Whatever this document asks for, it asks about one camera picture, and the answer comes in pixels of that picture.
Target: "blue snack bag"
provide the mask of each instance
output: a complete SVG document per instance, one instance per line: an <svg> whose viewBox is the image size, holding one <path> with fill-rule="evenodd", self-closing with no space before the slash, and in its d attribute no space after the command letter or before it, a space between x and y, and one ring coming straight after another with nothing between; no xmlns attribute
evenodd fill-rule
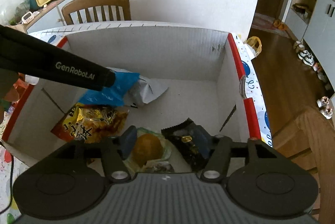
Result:
<svg viewBox="0 0 335 224"><path fill-rule="evenodd" d="M137 82L140 74L132 72L116 72L115 82L111 87L104 87L102 91L88 90L79 99L79 102L87 105L123 106L125 93Z"/></svg>

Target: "wooden chair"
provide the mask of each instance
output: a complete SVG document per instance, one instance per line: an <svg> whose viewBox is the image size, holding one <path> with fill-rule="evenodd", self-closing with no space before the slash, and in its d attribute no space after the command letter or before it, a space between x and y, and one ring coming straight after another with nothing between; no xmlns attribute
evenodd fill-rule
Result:
<svg viewBox="0 0 335 224"><path fill-rule="evenodd" d="M312 215L321 224L335 223L335 129L306 107L273 135L274 148L317 180L319 196Z"/></svg>
<svg viewBox="0 0 335 224"><path fill-rule="evenodd" d="M124 20L131 20L129 0L73 0L62 8L62 14L67 25L73 25L71 13L77 12L79 23L82 24L80 10L85 10L87 22L92 22L88 8L93 7L94 22L98 22L98 14L96 7L101 8L102 21L106 21L106 15L103 6L108 6L108 14L110 21L114 20L112 6L115 6L116 20L121 21L119 7L122 7Z"/></svg>

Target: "cabinet door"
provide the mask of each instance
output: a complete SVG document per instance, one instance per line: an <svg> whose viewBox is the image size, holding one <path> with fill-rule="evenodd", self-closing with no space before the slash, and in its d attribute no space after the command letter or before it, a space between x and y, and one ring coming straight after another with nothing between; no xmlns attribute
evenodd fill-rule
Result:
<svg viewBox="0 0 335 224"><path fill-rule="evenodd" d="M58 5L58 9L59 9L59 12L61 13L61 15L62 15L62 8L66 4L68 4L70 1L73 1L73 0L64 0L61 4ZM76 19L74 19L73 17L72 17L72 19L73 19L74 24L79 24L79 20L76 21ZM63 15L62 15L62 21L64 22L64 25L66 26Z"/></svg>
<svg viewBox="0 0 335 224"><path fill-rule="evenodd" d="M320 40L325 31L326 25L330 20L330 13L333 9L333 0L317 0L313 15L308 24L304 40L311 50L318 57L320 52Z"/></svg>
<svg viewBox="0 0 335 224"><path fill-rule="evenodd" d="M63 27L62 21L60 21L60 15L58 8L53 8L50 12L46 13L36 23L34 23L28 30L27 33L35 31L43 31L49 28Z"/></svg>

